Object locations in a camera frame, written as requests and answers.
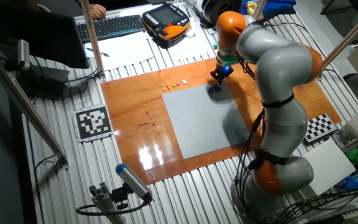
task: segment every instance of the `person's hand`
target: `person's hand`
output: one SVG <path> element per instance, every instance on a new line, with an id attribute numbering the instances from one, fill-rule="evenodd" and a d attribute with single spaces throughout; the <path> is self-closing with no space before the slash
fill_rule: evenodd
<path id="1" fill-rule="evenodd" d="M 91 4 L 89 8 L 91 8 L 92 19 L 102 19 L 106 16 L 106 8 L 99 4 Z"/>

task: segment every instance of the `checkerboard calibration pattern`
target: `checkerboard calibration pattern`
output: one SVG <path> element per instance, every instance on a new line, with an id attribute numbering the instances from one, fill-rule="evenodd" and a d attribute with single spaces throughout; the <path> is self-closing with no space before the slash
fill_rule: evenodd
<path id="1" fill-rule="evenodd" d="M 308 121 L 308 130 L 304 141 L 311 143 L 334 131 L 337 131 L 337 127 L 328 114 L 325 113 Z"/>
<path id="2" fill-rule="evenodd" d="M 75 111 L 73 121 L 78 142 L 92 141 L 112 134 L 110 119 L 105 105 Z"/>

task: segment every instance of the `computer monitor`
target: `computer monitor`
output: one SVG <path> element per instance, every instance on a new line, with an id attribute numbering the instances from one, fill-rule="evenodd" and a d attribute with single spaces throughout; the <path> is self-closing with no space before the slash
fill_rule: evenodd
<path id="1" fill-rule="evenodd" d="M 0 1 L 0 43 L 21 39 L 33 56 L 90 67 L 74 18 Z"/>

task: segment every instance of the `keyboard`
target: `keyboard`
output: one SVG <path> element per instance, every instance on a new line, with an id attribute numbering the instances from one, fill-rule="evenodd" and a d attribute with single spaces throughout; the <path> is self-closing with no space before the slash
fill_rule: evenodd
<path id="1" fill-rule="evenodd" d="M 101 21 L 93 21 L 93 24 L 98 40 L 133 34 L 146 29 L 140 15 L 103 19 Z M 82 42 L 90 42 L 90 35 L 86 24 L 79 24 L 77 27 Z"/>

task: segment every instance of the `white box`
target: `white box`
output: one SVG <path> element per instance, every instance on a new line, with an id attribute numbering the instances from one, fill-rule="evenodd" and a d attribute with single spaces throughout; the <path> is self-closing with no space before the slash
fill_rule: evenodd
<path id="1" fill-rule="evenodd" d="M 356 170 L 332 139 L 328 139 L 303 157 L 313 168 L 314 179 L 309 186 L 316 195 L 321 195 Z"/>

